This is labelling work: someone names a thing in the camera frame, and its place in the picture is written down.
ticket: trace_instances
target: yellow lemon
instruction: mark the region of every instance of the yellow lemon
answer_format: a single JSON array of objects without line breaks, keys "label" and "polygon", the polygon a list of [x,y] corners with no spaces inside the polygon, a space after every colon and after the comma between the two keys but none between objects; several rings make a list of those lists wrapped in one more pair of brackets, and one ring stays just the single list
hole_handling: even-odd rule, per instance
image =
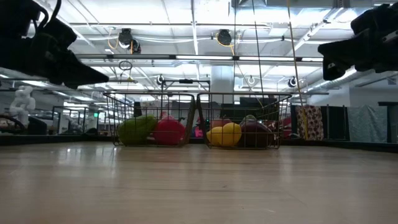
[{"label": "yellow lemon", "polygon": [[220,146],[220,144],[218,144],[218,138],[220,138],[222,130],[223,127],[215,127],[206,133],[207,139],[211,145]]},{"label": "yellow lemon", "polygon": [[238,124],[228,123],[223,126],[222,133],[218,136],[218,143],[221,146],[235,146],[242,136],[242,129]]}]

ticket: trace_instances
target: wooden floor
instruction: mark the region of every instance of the wooden floor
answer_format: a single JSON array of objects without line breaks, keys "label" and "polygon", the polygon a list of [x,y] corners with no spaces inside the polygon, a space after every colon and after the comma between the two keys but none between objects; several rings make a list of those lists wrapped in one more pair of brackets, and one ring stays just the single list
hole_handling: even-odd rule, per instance
[{"label": "wooden floor", "polygon": [[0,223],[398,223],[398,155],[114,148],[0,148]]}]

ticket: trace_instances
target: patterned cloth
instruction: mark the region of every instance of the patterned cloth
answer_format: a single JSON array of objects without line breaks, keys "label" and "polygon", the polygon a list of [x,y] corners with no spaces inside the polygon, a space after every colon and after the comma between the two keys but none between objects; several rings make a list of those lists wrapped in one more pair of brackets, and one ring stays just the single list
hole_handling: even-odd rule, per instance
[{"label": "patterned cloth", "polygon": [[[319,106],[304,106],[305,114],[307,116],[308,140],[322,140],[323,139],[323,123],[322,112]],[[297,112],[297,131],[298,134],[305,138],[305,123],[303,116],[303,109],[301,106],[296,106]]]}]

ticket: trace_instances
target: wire basket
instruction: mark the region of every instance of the wire basket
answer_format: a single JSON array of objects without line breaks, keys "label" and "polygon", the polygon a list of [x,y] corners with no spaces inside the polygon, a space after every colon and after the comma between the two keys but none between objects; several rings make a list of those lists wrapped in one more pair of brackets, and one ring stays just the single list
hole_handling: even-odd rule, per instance
[{"label": "wire basket", "polygon": [[183,146],[189,142],[195,97],[180,93],[104,93],[114,145]]},{"label": "wire basket", "polygon": [[197,108],[209,147],[278,149],[289,98],[281,93],[200,93]]}]

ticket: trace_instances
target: white figure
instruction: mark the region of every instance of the white figure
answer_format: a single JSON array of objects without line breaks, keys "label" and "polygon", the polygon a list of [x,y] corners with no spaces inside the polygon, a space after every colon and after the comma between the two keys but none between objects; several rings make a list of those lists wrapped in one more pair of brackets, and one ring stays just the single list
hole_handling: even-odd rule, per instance
[{"label": "white figure", "polygon": [[29,112],[36,108],[35,99],[30,97],[32,91],[31,86],[20,86],[15,92],[15,99],[10,106],[11,116],[17,116],[25,127],[29,124]]}]

